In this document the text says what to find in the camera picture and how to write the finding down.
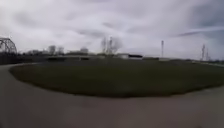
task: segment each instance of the utility pole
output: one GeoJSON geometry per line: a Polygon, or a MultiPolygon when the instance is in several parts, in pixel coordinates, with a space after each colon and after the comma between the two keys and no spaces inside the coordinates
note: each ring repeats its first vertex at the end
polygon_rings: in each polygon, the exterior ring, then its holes
{"type": "Polygon", "coordinates": [[[204,57],[205,57],[205,44],[203,44],[203,46],[202,46],[201,61],[204,60],[204,57]]]}
{"type": "Polygon", "coordinates": [[[164,41],[161,42],[161,58],[164,56],[164,41]]]}

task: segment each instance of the sky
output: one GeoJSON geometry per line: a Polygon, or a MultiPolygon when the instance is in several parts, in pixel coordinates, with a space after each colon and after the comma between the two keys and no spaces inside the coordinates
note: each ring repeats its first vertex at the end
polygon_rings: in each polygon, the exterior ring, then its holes
{"type": "Polygon", "coordinates": [[[119,52],[174,58],[201,57],[206,44],[224,59],[223,0],[0,0],[0,36],[18,51],[87,47],[101,51],[104,37],[122,43],[119,52]]]}

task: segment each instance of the distant building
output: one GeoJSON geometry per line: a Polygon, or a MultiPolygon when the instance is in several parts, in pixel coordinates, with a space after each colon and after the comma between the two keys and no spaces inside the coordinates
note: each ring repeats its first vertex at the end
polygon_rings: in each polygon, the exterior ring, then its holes
{"type": "Polygon", "coordinates": [[[170,61],[172,60],[171,58],[159,58],[159,61],[170,61]]]}
{"type": "Polygon", "coordinates": [[[137,54],[117,54],[118,58],[121,59],[133,59],[133,60],[143,60],[143,56],[142,55],[137,55],[137,54]]]}
{"type": "Polygon", "coordinates": [[[42,52],[39,50],[30,50],[27,52],[28,54],[36,55],[36,54],[41,54],[42,52]]]}

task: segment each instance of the bare tree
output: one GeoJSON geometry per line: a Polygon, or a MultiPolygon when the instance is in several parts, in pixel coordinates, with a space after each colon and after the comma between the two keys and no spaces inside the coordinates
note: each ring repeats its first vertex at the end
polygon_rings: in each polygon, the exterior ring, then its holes
{"type": "Polygon", "coordinates": [[[49,54],[54,55],[56,53],[56,46],[55,45],[49,46],[48,52],[49,52],[49,54]]]}
{"type": "Polygon", "coordinates": [[[59,54],[59,55],[64,54],[64,47],[59,46],[59,47],[57,48],[57,54],[59,54]]]}
{"type": "Polygon", "coordinates": [[[117,38],[104,38],[101,42],[102,52],[106,55],[115,54],[121,48],[121,42],[117,38]]]}
{"type": "Polygon", "coordinates": [[[86,47],[82,47],[82,48],[80,49],[80,52],[81,52],[81,53],[88,54],[89,49],[88,49],[88,48],[86,48],[86,47]]]}

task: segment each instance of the grass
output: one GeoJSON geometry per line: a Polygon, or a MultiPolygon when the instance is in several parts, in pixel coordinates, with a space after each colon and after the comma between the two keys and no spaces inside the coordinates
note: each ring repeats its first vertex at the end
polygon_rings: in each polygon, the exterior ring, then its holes
{"type": "Polygon", "coordinates": [[[169,96],[224,84],[224,68],[183,61],[57,62],[17,66],[10,72],[41,88],[102,97],[169,96]]]}

